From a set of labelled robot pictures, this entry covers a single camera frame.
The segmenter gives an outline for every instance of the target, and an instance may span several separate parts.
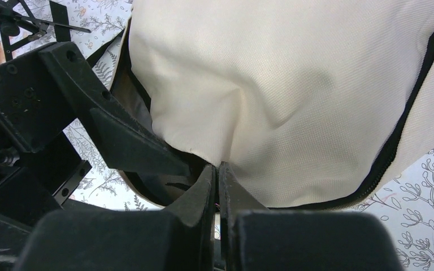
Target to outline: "floral patterned background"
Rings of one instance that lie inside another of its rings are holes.
[[[93,31],[91,34],[71,31],[72,41],[79,46],[84,56],[89,56],[125,27],[132,1],[57,2],[67,6],[72,25]],[[37,18],[51,19],[47,0],[27,0],[26,3]],[[44,38],[19,50],[17,55],[54,40],[51,30]],[[119,46],[119,41],[114,42],[93,68],[106,86],[110,84]],[[106,167],[78,120],[70,124],[65,133],[82,158],[89,160],[93,166],[71,198],[122,211],[159,209],[135,195],[117,171]],[[366,212],[378,217],[390,232],[396,253],[407,270],[434,270],[434,148],[364,203],[346,211]],[[216,237],[220,237],[218,224]]]

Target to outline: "zipper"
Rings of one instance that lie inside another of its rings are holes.
[[[410,110],[415,103],[417,95],[419,93],[420,88],[422,87],[423,81],[427,77],[428,71],[432,67],[434,61],[434,32],[430,36],[427,45],[427,52],[425,54],[425,58],[423,59],[422,68],[420,70],[420,74],[416,80],[415,86],[409,96],[407,103],[405,104],[405,109],[400,116],[392,134],[385,142],[382,147],[380,153],[375,159],[369,174],[362,181],[362,184],[359,188],[349,196],[344,198],[330,200],[328,202],[320,202],[320,203],[311,203],[305,204],[302,206],[289,207],[289,208],[273,208],[273,209],[305,209],[305,210],[332,210],[332,209],[343,209],[352,207],[363,200],[365,200],[370,194],[374,192],[374,190],[379,185],[383,175],[387,171],[388,167],[393,163],[396,155],[398,144],[402,137],[403,128],[405,126],[405,122],[408,118]]]

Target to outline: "metal rod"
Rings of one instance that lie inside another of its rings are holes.
[[[34,24],[28,22],[28,21],[16,21],[16,24],[20,27],[23,28],[33,34],[36,34],[37,32],[39,32],[39,27],[35,26]]]
[[[13,51],[21,48],[22,46],[24,46],[24,45],[26,45],[26,44],[28,44],[30,42],[32,42],[32,41],[29,40],[28,38],[23,38],[22,40],[16,41],[13,44],[11,44],[10,50],[11,50],[11,52],[13,52]]]
[[[22,20],[32,21],[34,23],[43,23],[43,24],[48,24],[48,25],[52,25],[52,26],[58,25],[60,27],[67,27],[69,29],[76,30],[76,31],[81,31],[81,32],[85,32],[85,33],[91,33],[92,32],[92,31],[90,31],[87,28],[74,27],[74,26],[68,25],[68,24],[61,24],[61,23],[55,23],[53,21],[46,21],[46,20],[41,20],[41,19],[37,19],[37,18],[30,18],[30,17],[23,16],[23,15],[20,15],[20,14],[16,15],[16,17],[19,18],[19,19],[22,19]]]

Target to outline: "black strap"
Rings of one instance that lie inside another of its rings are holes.
[[[69,24],[67,7],[53,1],[49,1],[53,22],[60,24]],[[54,26],[55,39],[58,42],[71,41],[71,31],[67,27]]]
[[[101,57],[104,55],[104,53],[106,52],[107,48],[109,48],[109,46],[111,46],[111,44],[117,40],[117,38],[122,38],[122,35],[124,34],[124,29],[122,29],[119,34],[117,34],[117,36],[115,36],[113,39],[111,39],[110,41],[104,43],[101,47],[99,47],[99,49],[97,49],[97,51],[95,51],[94,53],[92,53],[92,55],[90,55],[87,58],[87,63],[89,63],[89,65],[93,68],[97,62],[99,61],[99,59],[101,59]]]

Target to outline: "white canvas material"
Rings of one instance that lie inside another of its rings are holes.
[[[348,196],[402,115],[434,0],[139,0],[132,71],[153,131],[268,207]],[[380,185],[434,146],[434,64]]]

